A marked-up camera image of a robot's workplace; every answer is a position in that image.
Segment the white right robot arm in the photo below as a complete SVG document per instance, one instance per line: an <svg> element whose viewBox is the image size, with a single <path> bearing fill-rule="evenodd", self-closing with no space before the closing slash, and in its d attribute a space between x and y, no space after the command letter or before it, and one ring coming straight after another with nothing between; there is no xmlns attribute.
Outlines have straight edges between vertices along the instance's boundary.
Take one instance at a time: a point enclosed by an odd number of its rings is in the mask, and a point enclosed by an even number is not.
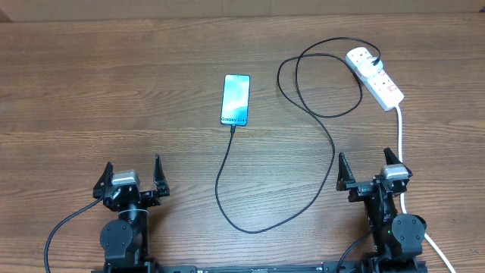
<svg viewBox="0 0 485 273"><path fill-rule="evenodd" d="M348 201L364 203L370 230L343 253L337 272L427 271L426 265L417 260L423 252L427 223L419 215L399 214L394 203L395 196L406 192L412 172L391 149L383 152L386 164L379 174L364 182L355 180L345 155L339 154L336 189L347 191ZM363 254L353 268L344 265L349 252L368 237L373 238L374 251Z"/></svg>

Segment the blue smartphone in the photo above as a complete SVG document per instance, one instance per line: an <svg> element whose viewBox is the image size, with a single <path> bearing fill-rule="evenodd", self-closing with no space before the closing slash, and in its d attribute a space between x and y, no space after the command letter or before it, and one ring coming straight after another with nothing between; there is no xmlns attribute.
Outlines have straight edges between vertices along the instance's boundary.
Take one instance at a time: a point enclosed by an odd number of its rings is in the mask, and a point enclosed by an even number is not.
<svg viewBox="0 0 485 273"><path fill-rule="evenodd" d="M221 124L246 126L249 116L249 75L227 74L221 104Z"/></svg>

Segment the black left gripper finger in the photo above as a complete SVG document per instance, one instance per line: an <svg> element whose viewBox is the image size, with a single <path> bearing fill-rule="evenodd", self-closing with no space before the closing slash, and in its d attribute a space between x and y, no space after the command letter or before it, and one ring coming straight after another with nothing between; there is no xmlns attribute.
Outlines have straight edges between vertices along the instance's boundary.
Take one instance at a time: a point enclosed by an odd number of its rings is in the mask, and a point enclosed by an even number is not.
<svg viewBox="0 0 485 273"><path fill-rule="evenodd" d="M95 199L100 199L105 195L105 191L107 190L108 186L111 186L112 177L113 177L113 165L111 162L108 162L107 165L105 166L105 170L103 171L101 177L93 187L92 195Z"/></svg>
<svg viewBox="0 0 485 273"><path fill-rule="evenodd" d="M164 172L161 166L161 157L159 154L155 156L155 168L154 168L154 174L153 174L153 181L156 186L159 197L170 195L170 187L168 186L166 177L164 176Z"/></svg>

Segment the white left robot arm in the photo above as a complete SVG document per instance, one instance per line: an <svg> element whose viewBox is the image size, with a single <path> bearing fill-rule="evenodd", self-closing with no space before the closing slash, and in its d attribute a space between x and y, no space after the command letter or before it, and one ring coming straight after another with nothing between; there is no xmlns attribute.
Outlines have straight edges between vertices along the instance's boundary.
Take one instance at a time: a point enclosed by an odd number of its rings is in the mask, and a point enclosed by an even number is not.
<svg viewBox="0 0 485 273"><path fill-rule="evenodd" d="M170 195L159 155L155 156L153 182L155 189L141 191L136 171L115 172L109 162L93 187L93 197L117 213L117 219L100 232L103 272L161 271L157 260L149 256L149 208L159 206L161 198Z"/></svg>

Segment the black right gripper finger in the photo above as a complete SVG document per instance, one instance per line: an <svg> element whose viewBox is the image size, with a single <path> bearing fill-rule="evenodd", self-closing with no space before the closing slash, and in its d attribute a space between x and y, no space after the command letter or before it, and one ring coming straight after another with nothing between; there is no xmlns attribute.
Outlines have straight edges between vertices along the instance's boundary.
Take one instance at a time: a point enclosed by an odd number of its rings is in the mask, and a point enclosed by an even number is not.
<svg viewBox="0 0 485 273"><path fill-rule="evenodd" d="M387 147L383 150L387 165L402 164L402 161L395 155L391 148Z"/></svg>
<svg viewBox="0 0 485 273"><path fill-rule="evenodd" d="M348 162L346 161L345 154L341 152L339 154L336 190L337 191L349 190L354 183L355 183L355 178L353 176L353 173L349 167Z"/></svg>

